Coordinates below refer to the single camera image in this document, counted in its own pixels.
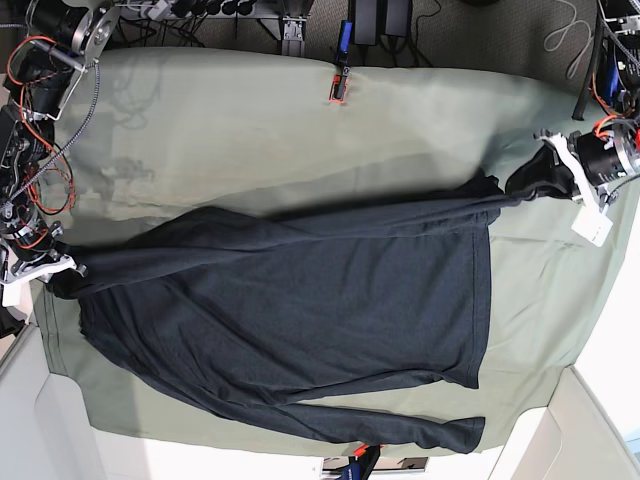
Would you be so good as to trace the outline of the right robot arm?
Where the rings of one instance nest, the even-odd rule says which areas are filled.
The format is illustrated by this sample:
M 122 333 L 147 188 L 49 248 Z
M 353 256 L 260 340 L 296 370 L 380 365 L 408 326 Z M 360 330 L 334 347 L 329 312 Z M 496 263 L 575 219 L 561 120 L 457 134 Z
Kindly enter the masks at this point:
M 24 37 L 7 58 L 1 108 L 1 302 L 20 304 L 26 286 L 81 266 L 57 249 L 52 218 L 71 209 L 73 174 L 55 124 L 99 57 L 119 18 L 112 1 L 12 1 Z

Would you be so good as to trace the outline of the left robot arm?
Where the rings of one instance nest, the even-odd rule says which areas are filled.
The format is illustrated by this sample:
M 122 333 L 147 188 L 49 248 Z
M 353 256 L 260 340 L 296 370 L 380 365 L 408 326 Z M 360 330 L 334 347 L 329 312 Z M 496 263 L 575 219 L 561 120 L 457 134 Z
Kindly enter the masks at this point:
M 589 64 L 572 118 L 593 100 L 604 117 L 586 133 L 542 130 L 543 146 L 507 180 L 523 199 L 572 200 L 605 214 L 622 188 L 639 178 L 639 3 L 599 1 Z

